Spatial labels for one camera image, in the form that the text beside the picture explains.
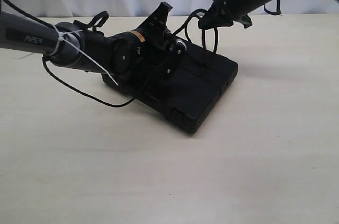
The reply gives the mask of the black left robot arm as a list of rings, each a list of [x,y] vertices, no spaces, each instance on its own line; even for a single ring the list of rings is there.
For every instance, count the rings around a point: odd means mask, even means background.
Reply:
[[[162,2],[136,28],[106,36],[100,28],[109,14],[103,11],[88,23],[75,20],[51,24],[23,10],[1,11],[1,47],[39,53],[58,67],[106,75],[117,85],[150,75],[170,78],[184,57],[204,47],[181,39],[167,28],[171,10]]]

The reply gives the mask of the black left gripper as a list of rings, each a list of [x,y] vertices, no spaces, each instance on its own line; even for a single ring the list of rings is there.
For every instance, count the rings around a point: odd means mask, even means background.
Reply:
[[[209,50],[187,51],[185,42],[168,29],[167,19],[172,8],[169,3],[160,2],[151,15],[137,27],[146,39],[141,67],[144,72],[150,72],[164,80],[173,76],[185,54],[200,66],[209,66],[212,56]]]

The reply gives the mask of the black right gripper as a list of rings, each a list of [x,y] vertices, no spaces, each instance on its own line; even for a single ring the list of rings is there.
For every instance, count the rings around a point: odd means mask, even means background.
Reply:
[[[231,27],[235,22],[243,25],[245,29],[252,26],[252,19],[247,15],[236,16],[227,0],[212,0],[212,5],[199,20],[200,29],[214,29]]]

